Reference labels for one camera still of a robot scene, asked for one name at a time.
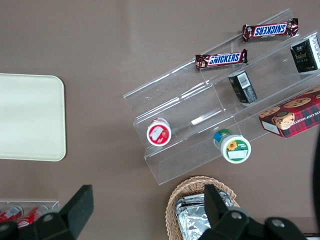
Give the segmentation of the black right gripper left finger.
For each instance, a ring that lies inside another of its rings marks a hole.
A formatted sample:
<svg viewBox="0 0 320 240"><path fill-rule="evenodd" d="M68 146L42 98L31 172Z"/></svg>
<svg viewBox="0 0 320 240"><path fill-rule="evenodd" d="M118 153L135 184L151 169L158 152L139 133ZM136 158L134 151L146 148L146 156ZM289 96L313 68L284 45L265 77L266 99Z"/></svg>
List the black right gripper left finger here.
<svg viewBox="0 0 320 240"><path fill-rule="evenodd" d="M31 225L35 240L76 240L94 211L93 186L83 185L58 212Z"/></svg>

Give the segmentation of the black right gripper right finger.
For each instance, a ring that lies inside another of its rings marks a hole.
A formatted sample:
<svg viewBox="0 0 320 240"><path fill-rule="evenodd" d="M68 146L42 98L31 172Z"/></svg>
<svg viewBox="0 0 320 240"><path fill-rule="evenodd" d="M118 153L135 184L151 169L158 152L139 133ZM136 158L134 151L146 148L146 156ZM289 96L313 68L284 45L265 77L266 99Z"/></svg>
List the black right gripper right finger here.
<svg viewBox="0 0 320 240"><path fill-rule="evenodd" d="M204 210L210 228L201 240L265 240L264 225L251 218L248 211L226 206L214 185L204 187Z"/></svg>

